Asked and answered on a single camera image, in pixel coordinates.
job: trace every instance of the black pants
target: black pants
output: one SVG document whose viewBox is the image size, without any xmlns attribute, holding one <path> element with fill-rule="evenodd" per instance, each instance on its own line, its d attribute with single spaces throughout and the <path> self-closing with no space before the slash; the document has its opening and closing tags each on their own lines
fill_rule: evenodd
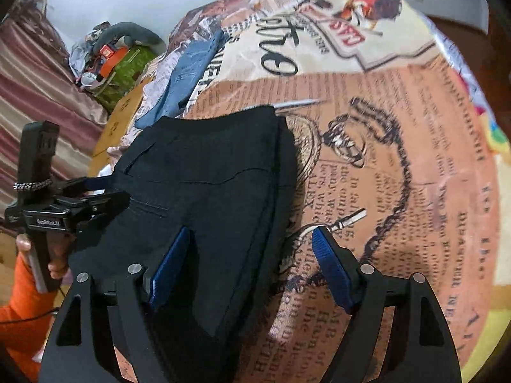
<svg viewBox="0 0 511 383">
<path fill-rule="evenodd" d="M 279 263 L 296 172 L 293 135 L 272 107 L 163 117 L 116 166 L 113 189 L 129 205 L 106 228 L 79 234 L 71 268 L 102 279 L 147 266 L 188 227 L 180 276 L 150 324 L 180 381 L 225 381 Z"/>
</svg>

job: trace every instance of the silver bolt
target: silver bolt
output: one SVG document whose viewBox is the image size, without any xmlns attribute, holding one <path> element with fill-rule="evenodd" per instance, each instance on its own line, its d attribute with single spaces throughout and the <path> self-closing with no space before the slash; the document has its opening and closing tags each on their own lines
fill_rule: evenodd
<svg viewBox="0 0 511 383">
<path fill-rule="evenodd" d="M 128 272 L 131 274 L 138 274 L 142 270 L 142 265 L 139 263 L 134 263 L 132 265 L 129 265 Z"/>
<path fill-rule="evenodd" d="M 374 271 L 375 271 L 375 268 L 374 266 L 372 265 L 369 265 L 368 263 L 365 263 L 364 265 L 362 265 L 360 267 L 360 270 L 365 273 L 366 275 L 370 275 L 370 274 L 373 274 Z"/>
<path fill-rule="evenodd" d="M 419 272 L 413 274 L 413 280 L 418 283 L 425 283 L 426 277 L 423 274 L 420 274 Z"/>
<path fill-rule="evenodd" d="M 76 280 L 79 283 L 85 282 L 88 279 L 89 279 L 89 274 L 86 272 L 82 272 L 82 273 L 78 274 L 78 276 L 76 276 Z"/>
</svg>

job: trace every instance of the satin curtain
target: satin curtain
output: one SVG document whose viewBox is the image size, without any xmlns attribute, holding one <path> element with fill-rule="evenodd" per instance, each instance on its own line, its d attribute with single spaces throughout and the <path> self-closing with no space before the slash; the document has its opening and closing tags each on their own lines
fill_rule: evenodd
<svg viewBox="0 0 511 383">
<path fill-rule="evenodd" d="M 0 218 L 15 198 L 25 124 L 48 120 L 60 126 L 52 169 L 69 179 L 86 174 L 107 118 L 73 84 L 65 46 L 36 2 L 19 2 L 0 25 Z"/>
</svg>

